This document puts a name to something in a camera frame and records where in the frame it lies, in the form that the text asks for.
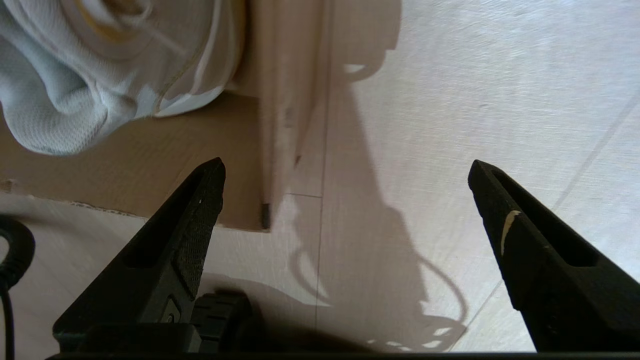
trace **floor plank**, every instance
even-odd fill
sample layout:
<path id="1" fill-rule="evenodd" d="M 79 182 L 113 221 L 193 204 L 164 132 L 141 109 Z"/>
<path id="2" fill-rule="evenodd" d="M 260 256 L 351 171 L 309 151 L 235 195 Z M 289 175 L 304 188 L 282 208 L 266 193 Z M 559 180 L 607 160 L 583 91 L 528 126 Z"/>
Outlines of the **floor plank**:
<path id="1" fill-rule="evenodd" d="M 200 293 L 241 290 L 271 328 L 314 329 L 320 205 L 285 195 L 270 233 L 215 228 Z"/>
<path id="2" fill-rule="evenodd" d="M 511 307 L 501 282 L 487 300 L 465 335 L 451 348 L 455 352 L 535 352 L 527 326 Z"/>
<path id="3" fill-rule="evenodd" d="M 313 329 L 320 205 L 315 197 L 286 195 L 270 234 L 215 228 L 201 293 L 244 290 L 269 325 Z M 58 351 L 55 320 L 145 220 L 7 194 L 0 213 L 19 219 L 36 239 L 34 261 L 11 296 L 18 358 L 44 359 Z"/>
<path id="4" fill-rule="evenodd" d="M 552 207 L 634 101 L 636 7 L 335 2 L 319 329 L 455 343 L 500 281 L 472 161 Z"/>
<path id="5" fill-rule="evenodd" d="M 8 194 L 0 195 L 0 213 L 20 220 L 36 241 L 33 262 L 10 295 L 17 358 L 44 359 L 58 351 L 53 323 L 144 219 Z"/>
<path id="6" fill-rule="evenodd" d="M 640 281 L 640 106 L 595 154 L 556 213 Z"/>

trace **cardboard box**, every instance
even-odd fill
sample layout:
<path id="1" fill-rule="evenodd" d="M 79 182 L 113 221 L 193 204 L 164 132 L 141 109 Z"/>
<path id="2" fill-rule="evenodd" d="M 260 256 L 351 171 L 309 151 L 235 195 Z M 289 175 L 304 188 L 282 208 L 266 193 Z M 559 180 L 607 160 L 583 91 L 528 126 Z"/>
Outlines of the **cardboard box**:
<path id="1" fill-rule="evenodd" d="M 0 191 L 149 217 L 197 165 L 220 157 L 218 225 L 268 228 L 307 129 L 324 2 L 248 4 L 247 47 L 228 94 L 191 113 L 130 122 L 61 158 L 23 149 L 2 121 Z"/>

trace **floor seam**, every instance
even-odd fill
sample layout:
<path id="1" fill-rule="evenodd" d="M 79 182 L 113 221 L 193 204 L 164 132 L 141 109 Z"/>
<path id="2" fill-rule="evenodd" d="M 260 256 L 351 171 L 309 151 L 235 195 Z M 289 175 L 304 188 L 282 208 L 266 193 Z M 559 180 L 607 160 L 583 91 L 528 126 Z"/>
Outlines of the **floor seam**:
<path id="1" fill-rule="evenodd" d="M 558 207 L 566 200 L 569 196 L 569 193 L 575 188 L 575 185 L 582 178 L 587 169 L 594 162 L 596 157 L 600 155 L 602 149 L 609 143 L 613 135 L 618 131 L 622 123 L 628 118 L 631 111 L 637 106 L 638 102 L 640 102 L 640 90 L 633 96 L 627 103 L 625 107 L 618 114 L 616 121 L 611 124 L 609 129 L 605 132 L 603 137 L 598 141 L 593 150 L 589 153 L 589 156 L 584 160 L 578 171 L 576 171 L 575 175 L 572 177 L 569 185 L 567 185 L 566 189 L 560 194 L 560 197 L 556 201 L 556 203 L 551 207 L 552 211 L 556 211 Z"/>
<path id="2" fill-rule="evenodd" d="M 314 199 L 322 199 L 321 196 L 318 196 L 318 195 L 307 195 L 306 193 L 287 193 L 287 195 L 304 196 L 304 197 L 312 197 Z"/>
<path id="3" fill-rule="evenodd" d="M 495 293 L 498 291 L 498 288 L 500 288 L 500 285 L 502 285 L 503 282 L 504 282 L 504 280 L 502 280 L 502 279 L 500 279 L 500 281 L 498 281 L 498 283 L 495 285 L 495 287 L 493 288 L 493 290 L 491 291 L 489 296 L 487 296 L 486 299 L 484 300 L 484 302 L 482 303 L 482 305 L 480 305 L 480 308 L 478 309 L 478 311 L 476 311 L 476 313 L 473 315 L 471 320 L 469 320 L 469 323 L 466 326 L 467 329 L 469 327 L 471 327 L 471 324 L 476 320 L 478 315 L 480 315 L 480 312 L 484 309 L 484 307 L 487 305 L 487 303 L 489 303 L 489 300 L 495 295 Z M 456 346 L 456 344 L 458 344 L 460 339 L 462 339 L 464 336 L 465 336 L 465 333 L 460 335 L 458 337 L 458 339 L 449 347 L 448 351 L 451 351 L 451 349 L 453 349 Z"/>
<path id="4" fill-rule="evenodd" d="M 324 124 L 323 124 L 323 149 L 322 152 L 324 154 L 323 165 L 322 165 L 322 180 L 320 184 L 320 198 L 322 201 L 320 202 L 320 233 L 318 239 L 318 248 L 317 248 L 317 265 L 316 265 L 316 306 L 314 309 L 314 329 L 317 331 L 318 328 L 318 292 L 320 289 L 320 249 L 322 245 L 322 234 L 323 234 L 323 215 L 324 215 L 324 177 L 326 175 L 326 162 L 327 162 L 327 138 L 328 138 L 328 128 L 329 128 L 329 103 L 330 103 L 330 89 L 331 89 L 331 73 L 332 73 L 332 60 L 333 60 L 333 1 L 327 2 L 327 9 L 325 9 L 327 14 L 326 21 L 326 75 L 324 82 Z"/>

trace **wooden floor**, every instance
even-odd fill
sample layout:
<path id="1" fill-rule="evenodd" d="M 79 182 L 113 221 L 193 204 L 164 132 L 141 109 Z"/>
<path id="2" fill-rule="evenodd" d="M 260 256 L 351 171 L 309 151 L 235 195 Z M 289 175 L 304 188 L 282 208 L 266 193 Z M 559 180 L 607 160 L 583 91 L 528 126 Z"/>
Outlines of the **wooden floor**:
<path id="1" fill-rule="evenodd" d="M 505 170 L 640 279 L 640 4 L 328 3 L 326 89 L 271 234 L 215 229 L 201 291 L 386 352 L 533 351 L 467 187 Z M 0 197 L 34 232 L 19 359 L 144 220 Z"/>

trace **black cable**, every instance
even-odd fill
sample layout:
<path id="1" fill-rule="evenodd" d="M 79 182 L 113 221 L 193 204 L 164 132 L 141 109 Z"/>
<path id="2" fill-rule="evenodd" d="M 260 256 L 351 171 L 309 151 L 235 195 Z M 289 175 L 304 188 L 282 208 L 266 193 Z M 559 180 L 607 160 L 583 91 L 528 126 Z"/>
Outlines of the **black cable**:
<path id="1" fill-rule="evenodd" d="M 2 309 L 4 312 L 4 359 L 15 358 L 15 335 L 13 330 L 13 310 L 11 298 L 5 284 L 0 285 L 0 297 L 2 297 Z"/>
<path id="2" fill-rule="evenodd" d="M 0 263 L 0 297 L 4 311 L 5 359 L 13 360 L 15 357 L 15 334 L 9 289 L 20 280 L 29 268 L 35 252 L 35 241 L 26 226 L 2 215 L 0 215 L 0 237 L 9 243 L 9 251 Z"/>

